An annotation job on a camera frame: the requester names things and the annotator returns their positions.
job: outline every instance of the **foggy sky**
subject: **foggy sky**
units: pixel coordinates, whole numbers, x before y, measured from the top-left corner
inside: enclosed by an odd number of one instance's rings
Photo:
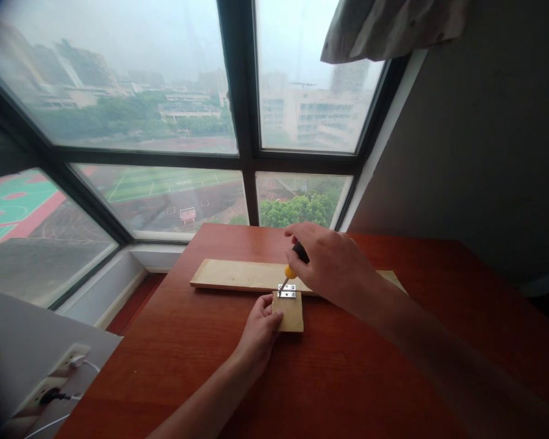
[[[337,3],[257,0],[260,72],[283,72],[289,81],[328,88],[332,66],[319,58]],[[0,5],[0,20],[16,26],[32,45],[53,47],[67,38],[101,53],[121,74],[158,71],[171,82],[224,69],[215,0],[9,0]],[[381,68],[373,63],[367,88],[374,87]]]

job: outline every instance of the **charging cable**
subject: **charging cable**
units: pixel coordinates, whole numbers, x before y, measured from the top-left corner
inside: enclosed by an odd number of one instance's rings
[[[72,359],[69,363],[69,365],[74,368],[74,369],[77,369],[78,367],[80,367],[82,364],[87,364],[88,366],[91,366],[97,373],[100,372],[100,368],[97,367],[94,363],[92,363],[91,361],[89,360],[86,360],[85,359],[85,355],[80,355],[78,357],[75,357],[74,359]]]
[[[74,369],[77,369],[78,367],[80,367],[81,365],[84,365],[84,364],[92,367],[97,373],[100,372],[100,368],[97,367],[91,361],[86,360],[85,355],[80,355],[80,356],[72,359],[72,361],[70,361],[70,366]],[[49,404],[51,401],[53,401],[55,399],[71,399],[71,400],[79,401],[81,399],[81,395],[79,395],[79,394],[67,395],[66,393],[61,393],[61,389],[59,389],[58,387],[54,387],[54,388],[50,389],[47,393],[45,393],[43,395],[43,397],[41,398],[40,404],[41,405]],[[67,418],[69,418],[69,415],[65,415],[65,416],[63,416],[59,419],[56,419],[55,421],[39,428],[39,430],[36,430],[36,431],[32,432],[31,434],[29,434],[24,439],[31,439],[33,436],[39,434],[41,431],[44,431],[47,428],[49,428],[49,427],[51,427],[51,426],[53,426],[53,425],[55,425],[55,424],[57,424],[61,421],[64,421]]]

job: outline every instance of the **floor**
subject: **floor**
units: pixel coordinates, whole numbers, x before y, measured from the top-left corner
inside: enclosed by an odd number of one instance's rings
[[[138,286],[136,291],[128,299],[128,302],[116,314],[114,320],[108,325],[106,331],[116,335],[124,335],[136,320],[136,317],[145,308],[160,283],[165,278],[165,273],[149,273]]]

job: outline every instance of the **window frame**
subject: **window frame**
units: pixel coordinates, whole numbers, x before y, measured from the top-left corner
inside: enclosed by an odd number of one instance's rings
[[[256,14],[253,0],[217,0],[224,62],[229,84],[232,121],[238,156],[166,151],[132,151],[60,146],[51,143],[23,110],[22,104],[0,80],[0,177],[39,168],[87,215],[102,227],[118,247],[50,309],[60,307],[90,276],[129,244],[187,244],[188,241],[137,239],[71,166],[91,165],[163,166],[209,168],[242,172],[248,219],[258,226],[257,171],[334,174],[352,176],[335,230],[339,230],[370,156],[376,137],[400,84],[410,56],[385,62],[354,154],[264,150],[260,137]]]

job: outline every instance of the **screwdriver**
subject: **screwdriver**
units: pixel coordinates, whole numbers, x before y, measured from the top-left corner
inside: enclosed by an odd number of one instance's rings
[[[299,241],[297,241],[297,243],[293,246],[293,251],[297,253],[297,255],[299,256],[299,259],[301,259],[304,263],[309,263],[309,256],[307,256],[307,252],[305,251],[305,248],[301,245]],[[277,292],[277,297],[281,297],[281,293],[285,289],[285,285],[287,285],[287,282],[289,281],[289,279],[294,279],[297,277],[293,269],[288,265],[285,267],[285,276],[287,276],[287,278],[282,283],[282,286]]]

